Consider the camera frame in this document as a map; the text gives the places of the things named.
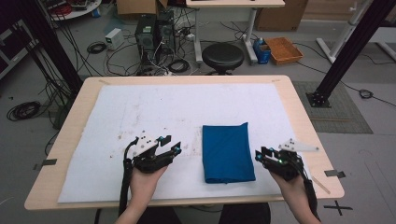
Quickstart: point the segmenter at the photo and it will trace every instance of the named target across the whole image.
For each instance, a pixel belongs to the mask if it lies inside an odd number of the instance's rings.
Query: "blue cloth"
[[[208,184],[256,180],[248,145],[248,124],[204,125],[203,163]]]

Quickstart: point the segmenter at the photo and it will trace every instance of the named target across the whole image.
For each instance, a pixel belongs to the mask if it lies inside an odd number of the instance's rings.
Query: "brown tray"
[[[277,65],[295,63],[304,56],[286,37],[268,38],[264,41],[270,47],[271,58]]]

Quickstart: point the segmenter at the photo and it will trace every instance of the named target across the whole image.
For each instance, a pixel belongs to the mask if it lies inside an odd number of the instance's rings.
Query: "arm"
[[[146,207],[151,201],[151,197],[157,187],[158,180],[165,172],[167,166],[154,172],[153,174],[144,174],[134,168],[131,179],[132,198],[126,210],[117,219],[116,224],[133,224],[137,223],[139,218],[145,212]]]
[[[271,172],[270,174],[279,185],[283,198],[289,205],[291,212],[298,222],[304,224],[320,223],[309,208],[308,198],[305,194],[304,181],[300,175],[288,182],[279,175]]]

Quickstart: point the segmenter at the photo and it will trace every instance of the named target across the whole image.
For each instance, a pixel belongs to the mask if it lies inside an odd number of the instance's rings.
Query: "white sheet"
[[[206,184],[202,126],[244,122],[257,180]],[[123,151],[142,131],[172,135],[158,154],[181,141],[182,152],[160,179],[153,200],[280,194],[254,160],[255,150],[294,138],[273,84],[104,86],[70,161],[59,203],[118,201]]]

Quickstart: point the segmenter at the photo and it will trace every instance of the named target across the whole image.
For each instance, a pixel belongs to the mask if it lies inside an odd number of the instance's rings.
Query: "round stool seat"
[[[244,52],[231,44],[213,44],[204,49],[202,59],[209,67],[214,68],[219,75],[227,70],[234,70],[245,60]]]

